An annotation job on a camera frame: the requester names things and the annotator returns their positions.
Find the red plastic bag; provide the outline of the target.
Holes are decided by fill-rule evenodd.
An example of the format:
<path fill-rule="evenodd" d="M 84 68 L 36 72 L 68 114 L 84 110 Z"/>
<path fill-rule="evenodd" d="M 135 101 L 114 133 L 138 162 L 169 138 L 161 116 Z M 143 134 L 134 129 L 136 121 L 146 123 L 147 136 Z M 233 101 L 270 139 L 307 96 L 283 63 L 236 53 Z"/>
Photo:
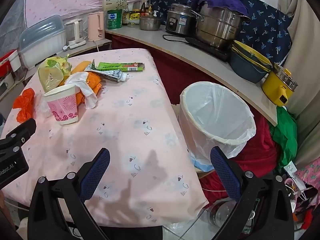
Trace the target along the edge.
<path fill-rule="evenodd" d="M 16 116 L 16 121 L 20 124 L 33 117 L 34 98 L 34 90 L 32 88 L 27 88 L 15 99 L 12 108 L 20 109 Z"/>

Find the pink floral paper cup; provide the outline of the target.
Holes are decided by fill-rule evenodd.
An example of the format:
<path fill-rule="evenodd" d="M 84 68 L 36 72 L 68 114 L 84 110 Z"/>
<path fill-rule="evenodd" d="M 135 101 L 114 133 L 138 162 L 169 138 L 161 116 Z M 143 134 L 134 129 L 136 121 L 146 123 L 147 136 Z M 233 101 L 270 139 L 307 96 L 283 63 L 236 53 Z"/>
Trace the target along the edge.
<path fill-rule="evenodd" d="M 60 125 L 72 124 L 79 120 L 75 85 L 54 88 L 44 94 L 44 99 Z"/>

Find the yellow-green snack bag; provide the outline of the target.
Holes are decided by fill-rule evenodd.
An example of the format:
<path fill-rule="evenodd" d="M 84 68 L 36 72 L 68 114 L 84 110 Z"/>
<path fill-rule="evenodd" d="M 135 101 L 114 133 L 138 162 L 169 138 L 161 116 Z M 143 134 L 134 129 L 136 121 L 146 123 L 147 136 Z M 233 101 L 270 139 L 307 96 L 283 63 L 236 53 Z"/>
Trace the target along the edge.
<path fill-rule="evenodd" d="M 37 73 L 45 93 L 64 85 L 71 75 L 72 64 L 68 62 L 68 57 L 49 57 L 39 65 Z"/>

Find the white tissue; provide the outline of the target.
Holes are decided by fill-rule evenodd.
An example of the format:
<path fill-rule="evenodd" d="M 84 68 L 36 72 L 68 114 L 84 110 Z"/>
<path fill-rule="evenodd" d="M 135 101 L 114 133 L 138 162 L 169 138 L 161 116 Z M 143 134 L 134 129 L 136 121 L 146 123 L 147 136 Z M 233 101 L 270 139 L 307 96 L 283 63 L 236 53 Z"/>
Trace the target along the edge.
<path fill-rule="evenodd" d="M 93 109 L 98 101 L 97 95 L 89 87 L 86 82 L 86 74 L 76 73 L 71 75 L 66 81 L 65 85 L 75 85 L 76 93 L 82 92 L 85 96 L 86 109 Z"/>

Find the orange printed plastic bag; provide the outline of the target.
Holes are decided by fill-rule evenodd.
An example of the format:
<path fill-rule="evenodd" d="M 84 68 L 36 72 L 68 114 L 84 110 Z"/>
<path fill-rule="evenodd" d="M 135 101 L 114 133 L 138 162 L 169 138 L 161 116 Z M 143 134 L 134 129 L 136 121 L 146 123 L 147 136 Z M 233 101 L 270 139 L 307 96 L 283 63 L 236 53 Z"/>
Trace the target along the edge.
<path fill-rule="evenodd" d="M 87 84 L 89 87 L 93 90 L 95 95 L 98 94 L 99 90 L 102 87 L 101 84 L 101 78 L 99 75 L 93 73 L 93 72 L 87 72 L 88 77 L 86 79 Z M 80 105 L 81 103 L 85 102 L 85 96 L 82 92 L 76 93 L 76 104 Z"/>

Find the green toothpaste box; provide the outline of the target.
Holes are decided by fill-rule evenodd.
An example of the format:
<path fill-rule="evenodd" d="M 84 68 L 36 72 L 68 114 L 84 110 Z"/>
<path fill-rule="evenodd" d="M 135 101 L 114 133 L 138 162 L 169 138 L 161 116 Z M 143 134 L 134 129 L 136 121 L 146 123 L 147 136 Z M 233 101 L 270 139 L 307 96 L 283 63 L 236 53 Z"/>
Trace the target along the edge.
<path fill-rule="evenodd" d="M 145 64 L 140 62 L 130 63 L 107 63 L 100 62 L 96 67 L 97 70 L 121 70 L 122 72 L 142 72 L 145 69 Z"/>

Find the white trash bin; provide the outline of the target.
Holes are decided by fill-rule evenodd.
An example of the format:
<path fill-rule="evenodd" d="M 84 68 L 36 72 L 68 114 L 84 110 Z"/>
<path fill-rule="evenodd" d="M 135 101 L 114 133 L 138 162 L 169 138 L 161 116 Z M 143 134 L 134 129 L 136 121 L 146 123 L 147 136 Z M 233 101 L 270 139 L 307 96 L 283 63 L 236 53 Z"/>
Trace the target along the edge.
<path fill-rule="evenodd" d="M 180 95 L 178 122 L 193 165 L 213 170 L 210 152 L 218 146 L 225 156 L 236 157 L 256 134 L 249 106 L 228 88 L 208 81 L 189 85 Z"/>

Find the clear plastic bottle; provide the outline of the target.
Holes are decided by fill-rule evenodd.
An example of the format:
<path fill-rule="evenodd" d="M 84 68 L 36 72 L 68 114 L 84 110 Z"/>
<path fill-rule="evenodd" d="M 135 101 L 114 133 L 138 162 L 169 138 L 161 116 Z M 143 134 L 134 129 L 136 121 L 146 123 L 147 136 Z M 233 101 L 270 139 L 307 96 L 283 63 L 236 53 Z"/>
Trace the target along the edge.
<path fill-rule="evenodd" d="M 207 220 L 210 224 L 215 227 L 221 228 L 231 212 L 236 205 L 235 200 L 229 198 L 217 200 L 212 206 L 207 210 Z M 255 211 L 252 210 L 251 214 L 244 226 L 242 232 L 244 234 L 249 234 L 253 228 Z"/>

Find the green plastic bag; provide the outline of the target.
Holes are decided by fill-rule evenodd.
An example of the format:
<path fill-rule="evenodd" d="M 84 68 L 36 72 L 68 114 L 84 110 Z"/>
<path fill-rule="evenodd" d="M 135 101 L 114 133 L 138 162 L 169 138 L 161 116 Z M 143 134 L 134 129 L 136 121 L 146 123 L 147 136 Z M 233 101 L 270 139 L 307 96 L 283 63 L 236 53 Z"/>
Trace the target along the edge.
<path fill-rule="evenodd" d="M 276 171 L 284 173 L 283 169 L 290 161 L 294 161 L 298 151 L 297 122 L 285 107 L 276 107 L 277 125 L 269 123 L 272 140 L 277 144 L 279 157 Z"/>

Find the yellow electric pot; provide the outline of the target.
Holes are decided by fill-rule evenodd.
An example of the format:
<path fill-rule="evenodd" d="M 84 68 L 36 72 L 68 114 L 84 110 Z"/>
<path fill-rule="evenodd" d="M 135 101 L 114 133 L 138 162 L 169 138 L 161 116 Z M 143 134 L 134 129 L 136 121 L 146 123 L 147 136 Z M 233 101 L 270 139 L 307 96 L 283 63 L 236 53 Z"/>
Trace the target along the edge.
<path fill-rule="evenodd" d="M 291 72 L 274 63 L 261 88 L 272 103 L 283 107 L 288 103 L 297 87 L 298 83 L 292 78 Z"/>

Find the pink electric kettle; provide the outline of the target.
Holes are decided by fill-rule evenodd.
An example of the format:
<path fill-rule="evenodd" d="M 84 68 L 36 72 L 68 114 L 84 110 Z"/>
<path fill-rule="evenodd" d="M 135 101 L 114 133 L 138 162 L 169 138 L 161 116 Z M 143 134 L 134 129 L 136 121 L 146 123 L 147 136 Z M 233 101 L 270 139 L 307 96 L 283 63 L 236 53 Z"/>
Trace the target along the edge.
<path fill-rule="evenodd" d="M 88 14 L 88 40 L 90 42 L 100 41 L 105 38 L 104 12 Z"/>

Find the stacked blue yellow basins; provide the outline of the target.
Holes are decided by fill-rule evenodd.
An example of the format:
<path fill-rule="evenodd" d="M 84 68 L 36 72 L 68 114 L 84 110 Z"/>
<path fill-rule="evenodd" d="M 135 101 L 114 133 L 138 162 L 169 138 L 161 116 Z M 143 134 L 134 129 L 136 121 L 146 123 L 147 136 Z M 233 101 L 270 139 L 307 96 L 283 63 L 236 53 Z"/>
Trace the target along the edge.
<path fill-rule="evenodd" d="M 259 83 L 272 70 L 268 58 L 236 40 L 231 45 L 229 64 L 237 75 L 251 83 Z"/>

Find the yellow label jar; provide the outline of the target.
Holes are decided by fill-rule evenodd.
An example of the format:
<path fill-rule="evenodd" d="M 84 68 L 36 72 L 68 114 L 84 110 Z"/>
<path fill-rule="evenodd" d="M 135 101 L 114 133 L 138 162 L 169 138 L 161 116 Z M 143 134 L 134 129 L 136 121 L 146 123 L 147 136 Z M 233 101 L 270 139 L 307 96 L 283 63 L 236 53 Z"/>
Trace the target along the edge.
<path fill-rule="evenodd" d="M 128 18 L 128 26 L 129 27 L 137 27 L 140 23 L 140 11 L 135 9 L 130 11 L 129 18 Z"/>

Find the navy floral backsplash cloth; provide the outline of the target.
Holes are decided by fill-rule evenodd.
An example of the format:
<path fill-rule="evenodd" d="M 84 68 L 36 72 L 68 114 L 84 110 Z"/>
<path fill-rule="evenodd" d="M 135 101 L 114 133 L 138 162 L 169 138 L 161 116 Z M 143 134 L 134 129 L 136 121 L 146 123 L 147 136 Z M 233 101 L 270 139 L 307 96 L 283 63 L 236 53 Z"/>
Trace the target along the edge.
<path fill-rule="evenodd" d="M 292 18 L 260 0 L 239 0 L 248 9 L 250 23 L 243 23 L 237 40 L 252 47 L 275 63 L 281 63 L 292 46 L 288 27 Z M 167 10 L 172 3 L 190 5 L 191 0 L 151 0 L 166 24 Z"/>

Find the steel rice cooker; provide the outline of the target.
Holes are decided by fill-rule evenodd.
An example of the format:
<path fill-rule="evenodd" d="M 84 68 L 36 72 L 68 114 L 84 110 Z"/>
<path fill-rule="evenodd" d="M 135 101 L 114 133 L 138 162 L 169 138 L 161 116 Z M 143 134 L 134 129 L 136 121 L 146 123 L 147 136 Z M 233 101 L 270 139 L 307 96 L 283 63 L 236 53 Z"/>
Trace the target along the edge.
<path fill-rule="evenodd" d="M 191 7 L 172 3 L 167 10 L 166 31 L 180 36 L 191 36 L 195 30 L 196 17 Z"/>

